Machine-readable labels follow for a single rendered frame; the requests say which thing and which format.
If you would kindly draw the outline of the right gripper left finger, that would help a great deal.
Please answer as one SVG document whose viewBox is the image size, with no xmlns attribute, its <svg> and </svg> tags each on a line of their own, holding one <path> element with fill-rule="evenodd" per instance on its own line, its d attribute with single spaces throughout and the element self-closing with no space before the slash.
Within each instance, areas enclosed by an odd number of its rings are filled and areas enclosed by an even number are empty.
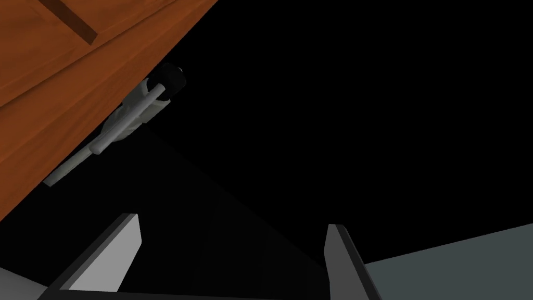
<svg viewBox="0 0 533 300">
<path fill-rule="evenodd" d="M 139 216 L 121 214 L 48 289 L 117 292 L 141 243 Z"/>
</svg>

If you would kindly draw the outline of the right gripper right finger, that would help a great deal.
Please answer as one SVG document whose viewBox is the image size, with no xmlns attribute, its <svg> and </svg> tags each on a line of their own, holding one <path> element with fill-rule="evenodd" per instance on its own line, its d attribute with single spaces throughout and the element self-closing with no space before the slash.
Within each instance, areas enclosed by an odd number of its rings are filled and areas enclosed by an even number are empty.
<svg viewBox="0 0 533 300">
<path fill-rule="evenodd" d="M 382 300 L 345 226 L 328 225 L 323 254 L 331 300 Z"/>
</svg>

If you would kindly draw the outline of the brown wooden cupboard door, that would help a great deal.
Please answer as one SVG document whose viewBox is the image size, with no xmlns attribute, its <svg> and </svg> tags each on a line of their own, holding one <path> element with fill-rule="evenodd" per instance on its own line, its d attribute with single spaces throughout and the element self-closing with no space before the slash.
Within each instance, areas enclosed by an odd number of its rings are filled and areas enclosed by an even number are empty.
<svg viewBox="0 0 533 300">
<path fill-rule="evenodd" d="M 218 0 L 0 0 L 0 221 Z"/>
</svg>

